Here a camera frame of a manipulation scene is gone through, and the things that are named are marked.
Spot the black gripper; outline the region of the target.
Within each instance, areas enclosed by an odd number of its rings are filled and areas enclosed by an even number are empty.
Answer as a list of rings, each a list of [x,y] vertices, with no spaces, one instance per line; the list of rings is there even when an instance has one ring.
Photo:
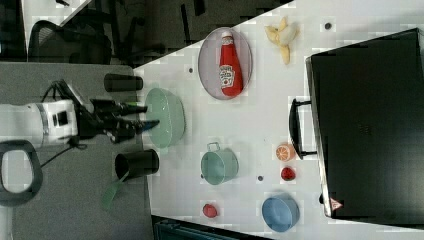
[[[141,134],[153,129],[159,120],[122,120],[120,116],[146,113],[147,106],[121,104],[114,100],[91,99],[92,110],[86,105],[75,104],[78,125],[78,136],[81,140],[92,139],[104,134],[114,144],[119,143],[119,129],[122,131]]]

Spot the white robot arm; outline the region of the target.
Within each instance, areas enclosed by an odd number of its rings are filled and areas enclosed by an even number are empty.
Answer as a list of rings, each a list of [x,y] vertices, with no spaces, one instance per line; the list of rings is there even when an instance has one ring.
[[[35,198],[43,183],[44,165],[37,151],[44,147],[67,145],[83,148],[83,141],[106,135],[117,144],[156,127],[157,120],[127,120],[131,114],[145,113],[145,106],[111,101],[93,111],[71,100],[1,106],[1,159],[13,160],[22,153],[29,161],[32,181],[13,192],[1,187],[1,205],[17,207]]]

